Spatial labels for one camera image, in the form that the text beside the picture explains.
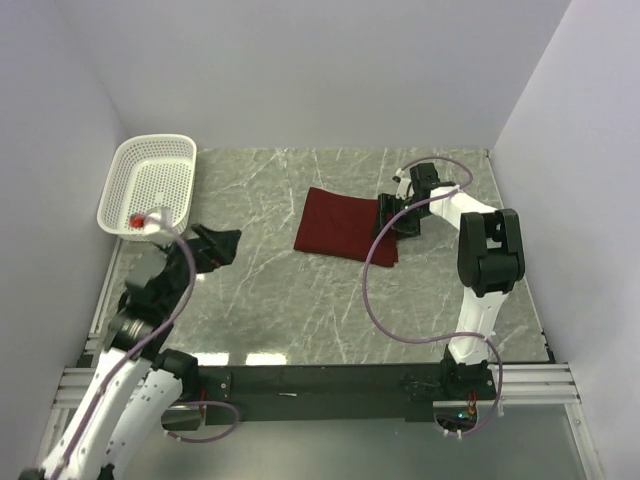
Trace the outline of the dark red t shirt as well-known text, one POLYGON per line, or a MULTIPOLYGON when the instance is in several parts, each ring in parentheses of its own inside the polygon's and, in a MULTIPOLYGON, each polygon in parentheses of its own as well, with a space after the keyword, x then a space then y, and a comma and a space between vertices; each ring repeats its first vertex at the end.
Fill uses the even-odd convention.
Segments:
POLYGON ((364 262, 376 238, 378 203, 311 187, 293 248, 364 262))

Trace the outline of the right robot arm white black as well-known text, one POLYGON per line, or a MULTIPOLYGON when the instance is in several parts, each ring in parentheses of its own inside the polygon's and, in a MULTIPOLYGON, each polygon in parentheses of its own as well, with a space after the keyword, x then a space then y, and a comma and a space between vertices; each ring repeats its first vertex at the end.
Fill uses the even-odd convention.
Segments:
POLYGON ((467 194, 470 179, 460 184, 441 180, 435 160, 426 157, 399 168, 393 176, 395 193, 379 195, 365 262, 372 262, 389 232, 401 239, 419 236, 426 217, 438 217, 457 230, 462 303, 455 332, 441 338, 447 346, 430 389, 460 399, 483 387, 499 390, 501 380, 489 372, 489 360, 499 356, 491 336, 502 305, 524 277, 525 255, 517 212, 467 194))

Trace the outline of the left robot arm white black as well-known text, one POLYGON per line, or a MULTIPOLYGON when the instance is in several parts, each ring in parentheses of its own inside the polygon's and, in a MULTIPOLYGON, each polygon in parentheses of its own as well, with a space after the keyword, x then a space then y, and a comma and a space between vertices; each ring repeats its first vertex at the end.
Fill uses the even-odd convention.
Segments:
POLYGON ((41 465, 21 472, 23 479, 120 479, 169 407, 185 402, 200 411, 210 403, 197 358, 163 344, 197 276, 232 264, 242 233, 194 224, 194 237, 185 240, 158 220, 134 223, 172 240, 134 263, 75 415, 41 465))

